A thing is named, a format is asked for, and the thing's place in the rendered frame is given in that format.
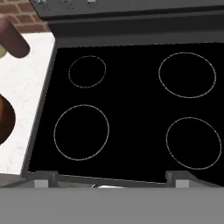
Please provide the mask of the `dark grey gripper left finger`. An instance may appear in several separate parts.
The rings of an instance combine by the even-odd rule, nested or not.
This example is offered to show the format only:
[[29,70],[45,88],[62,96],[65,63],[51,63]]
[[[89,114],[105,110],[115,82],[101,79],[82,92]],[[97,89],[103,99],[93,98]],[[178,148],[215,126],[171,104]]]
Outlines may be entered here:
[[56,171],[35,171],[26,179],[8,184],[7,187],[58,188],[57,175]]

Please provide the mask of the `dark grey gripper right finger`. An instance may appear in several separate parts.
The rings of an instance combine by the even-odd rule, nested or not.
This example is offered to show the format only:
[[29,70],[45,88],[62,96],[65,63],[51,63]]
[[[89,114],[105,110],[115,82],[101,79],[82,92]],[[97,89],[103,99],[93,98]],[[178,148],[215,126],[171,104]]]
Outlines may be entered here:
[[167,180],[166,186],[173,188],[204,188],[216,187],[216,184],[198,179],[188,171],[167,171],[165,173]]

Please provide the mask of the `brown round bowl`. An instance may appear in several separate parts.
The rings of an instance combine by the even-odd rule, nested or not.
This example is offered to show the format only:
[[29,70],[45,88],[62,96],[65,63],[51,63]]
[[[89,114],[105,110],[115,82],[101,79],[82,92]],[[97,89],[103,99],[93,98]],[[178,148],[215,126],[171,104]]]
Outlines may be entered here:
[[14,129],[15,111],[9,101],[0,94],[0,145],[6,141]]

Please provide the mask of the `dark red cylinder bottle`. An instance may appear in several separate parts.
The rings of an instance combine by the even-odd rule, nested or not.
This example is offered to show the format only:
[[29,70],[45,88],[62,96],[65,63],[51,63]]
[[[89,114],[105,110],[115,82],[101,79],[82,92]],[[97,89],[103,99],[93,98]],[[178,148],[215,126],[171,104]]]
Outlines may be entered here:
[[7,17],[0,17],[0,45],[15,58],[30,52],[28,43]]

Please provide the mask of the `black hob with grey frame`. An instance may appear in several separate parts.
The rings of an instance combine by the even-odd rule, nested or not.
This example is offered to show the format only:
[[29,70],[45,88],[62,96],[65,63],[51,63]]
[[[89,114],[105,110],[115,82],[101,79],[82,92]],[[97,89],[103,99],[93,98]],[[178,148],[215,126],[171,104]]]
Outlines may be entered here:
[[30,0],[54,36],[22,175],[224,187],[224,0]]

